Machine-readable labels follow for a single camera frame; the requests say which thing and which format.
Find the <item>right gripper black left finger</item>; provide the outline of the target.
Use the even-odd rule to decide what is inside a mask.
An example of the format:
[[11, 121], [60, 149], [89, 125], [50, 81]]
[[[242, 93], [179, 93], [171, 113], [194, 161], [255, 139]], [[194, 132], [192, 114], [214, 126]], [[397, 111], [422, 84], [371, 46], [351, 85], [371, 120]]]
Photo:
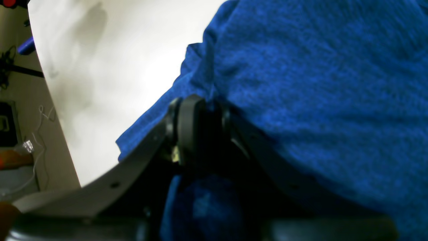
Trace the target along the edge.
[[173, 100], [126, 159], [86, 187], [17, 218], [8, 241], [156, 239], [174, 176], [194, 170], [205, 100]]

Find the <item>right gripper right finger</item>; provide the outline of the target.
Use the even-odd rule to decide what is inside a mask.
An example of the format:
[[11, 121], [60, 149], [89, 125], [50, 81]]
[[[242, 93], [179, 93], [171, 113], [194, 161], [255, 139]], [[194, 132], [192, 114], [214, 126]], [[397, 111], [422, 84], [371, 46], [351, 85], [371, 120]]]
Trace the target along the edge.
[[226, 104], [218, 104], [225, 164], [249, 227], [263, 241], [396, 241], [387, 215], [322, 187], [281, 157], [269, 139]]

